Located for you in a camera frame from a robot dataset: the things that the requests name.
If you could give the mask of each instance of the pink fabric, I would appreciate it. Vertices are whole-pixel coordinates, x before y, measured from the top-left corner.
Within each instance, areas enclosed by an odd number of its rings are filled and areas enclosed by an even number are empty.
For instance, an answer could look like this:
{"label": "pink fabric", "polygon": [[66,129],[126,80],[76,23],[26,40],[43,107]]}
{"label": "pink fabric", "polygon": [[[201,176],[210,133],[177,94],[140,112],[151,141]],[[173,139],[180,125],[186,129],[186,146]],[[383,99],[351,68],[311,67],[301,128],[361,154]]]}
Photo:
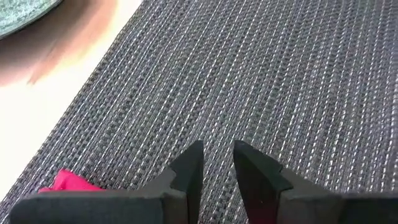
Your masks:
{"label": "pink fabric", "polygon": [[98,191],[103,189],[91,185],[84,178],[70,171],[62,169],[55,177],[53,186],[42,188],[39,193],[53,190]]}

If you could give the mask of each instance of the woven placemat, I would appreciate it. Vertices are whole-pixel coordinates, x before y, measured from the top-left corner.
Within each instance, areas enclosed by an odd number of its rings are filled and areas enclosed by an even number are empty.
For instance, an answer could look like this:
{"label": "woven placemat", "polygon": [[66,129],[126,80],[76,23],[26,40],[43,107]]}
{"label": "woven placemat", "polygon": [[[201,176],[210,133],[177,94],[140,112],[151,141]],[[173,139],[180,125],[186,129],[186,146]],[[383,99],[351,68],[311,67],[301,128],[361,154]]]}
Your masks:
{"label": "woven placemat", "polygon": [[244,223],[242,139],[335,192],[397,190],[398,1],[145,0],[1,202],[67,168],[137,189],[205,141],[201,223]]}

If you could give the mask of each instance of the plate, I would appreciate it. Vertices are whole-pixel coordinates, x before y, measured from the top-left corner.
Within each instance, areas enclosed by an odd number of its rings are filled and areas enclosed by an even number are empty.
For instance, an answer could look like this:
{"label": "plate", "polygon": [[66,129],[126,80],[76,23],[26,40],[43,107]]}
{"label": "plate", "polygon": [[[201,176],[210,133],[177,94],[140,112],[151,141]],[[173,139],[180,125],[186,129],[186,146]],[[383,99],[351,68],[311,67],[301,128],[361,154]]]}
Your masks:
{"label": "plate", "polygon": [[62,0],[0,0],[0,39],[44,16]]}

